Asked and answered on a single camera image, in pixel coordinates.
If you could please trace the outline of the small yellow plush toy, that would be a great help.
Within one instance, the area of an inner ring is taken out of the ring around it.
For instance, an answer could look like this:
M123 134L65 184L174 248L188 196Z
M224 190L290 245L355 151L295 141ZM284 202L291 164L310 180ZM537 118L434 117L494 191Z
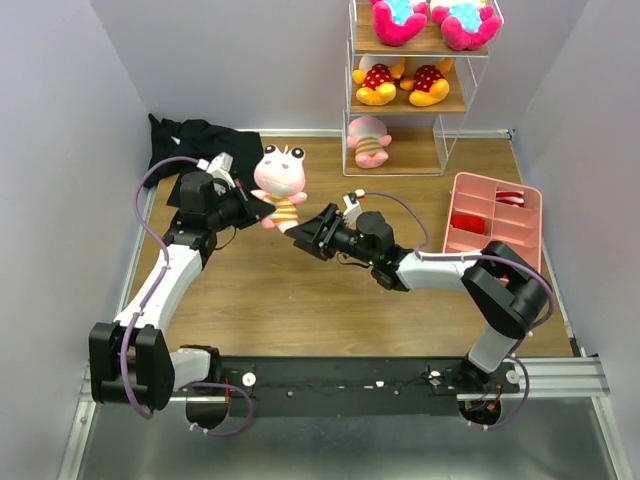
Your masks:
M363 55L352 73L356 99L368 106L384 106L393 101L396 81L402 77L405 63L402 56Z

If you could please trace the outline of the white plush blue dress front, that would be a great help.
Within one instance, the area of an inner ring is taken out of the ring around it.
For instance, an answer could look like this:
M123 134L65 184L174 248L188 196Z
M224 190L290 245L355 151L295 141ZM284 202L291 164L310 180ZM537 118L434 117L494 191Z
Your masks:
M382 44L398 47L427 25L428 2L410 0L371 1L372 28Z

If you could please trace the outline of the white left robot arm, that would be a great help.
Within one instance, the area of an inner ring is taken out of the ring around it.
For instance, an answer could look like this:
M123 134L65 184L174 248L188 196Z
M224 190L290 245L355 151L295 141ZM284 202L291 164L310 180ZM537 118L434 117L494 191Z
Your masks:
M96 324L89 334L94 401L128 403L144 417L163 409L182 387L190 385L201 395L220 387L217 349L191 346L171 352L165 332L216 250L218 234L250 227L275 211L234 180L204 171L182 177L179 197L142 287L112 322Z

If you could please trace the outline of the white plush blue dress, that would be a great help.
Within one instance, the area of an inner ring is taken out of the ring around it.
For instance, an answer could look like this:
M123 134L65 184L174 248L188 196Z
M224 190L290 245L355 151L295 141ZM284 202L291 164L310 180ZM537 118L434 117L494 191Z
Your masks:
M431 20L455 51L478 50L500 31L503 20L487 1L430 1Z
M410 0L371 1L372 28L382 44L398 47L427 25L428 2Z

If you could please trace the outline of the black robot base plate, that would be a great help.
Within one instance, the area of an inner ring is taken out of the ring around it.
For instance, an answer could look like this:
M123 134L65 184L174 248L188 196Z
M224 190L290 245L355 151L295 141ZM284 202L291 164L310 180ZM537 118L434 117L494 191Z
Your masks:
M202 426L226 418L455 416L464 398L489 399L519 392L512 364L493 374L473 372L446 357L251 357L224 356L221 380L238 392L184 387L185 414Z

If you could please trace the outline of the large yellow plush toy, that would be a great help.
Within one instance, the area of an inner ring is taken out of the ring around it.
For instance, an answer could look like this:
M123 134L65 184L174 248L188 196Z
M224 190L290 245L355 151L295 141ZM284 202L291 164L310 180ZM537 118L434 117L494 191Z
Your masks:
M399 85L409 93L409 103L429 107L444 100L450 91L445 74L453 63L452 57L408 57Z

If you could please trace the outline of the white plush blue dress back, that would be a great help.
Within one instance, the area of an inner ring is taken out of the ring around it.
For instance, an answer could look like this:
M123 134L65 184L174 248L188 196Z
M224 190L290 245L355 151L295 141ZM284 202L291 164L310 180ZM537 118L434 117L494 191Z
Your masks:
M455 51L478 50L500 31L503 20L487 1L430 1L431 20Z

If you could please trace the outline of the pink pig plush striped shirt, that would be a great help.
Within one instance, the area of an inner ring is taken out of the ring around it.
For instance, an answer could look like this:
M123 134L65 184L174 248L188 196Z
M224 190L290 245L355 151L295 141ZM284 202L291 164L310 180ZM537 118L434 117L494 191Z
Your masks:
M354 160L359 168L382 166L389 159L386 148L391 142L386 125L376 117L355 118L347 127L347 147L354 150Z

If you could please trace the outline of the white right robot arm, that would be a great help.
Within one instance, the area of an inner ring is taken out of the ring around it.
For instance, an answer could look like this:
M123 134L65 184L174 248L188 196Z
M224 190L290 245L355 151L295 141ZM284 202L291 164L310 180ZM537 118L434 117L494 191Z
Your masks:
M286 235L320 260L344 254L360 261L387 290L466 292L487 323L458 370L462 384L474 392L494 383L503 361L554 309L550 284L501 241L462 253L424 253L398 244L380 212L352 215L335 204Z

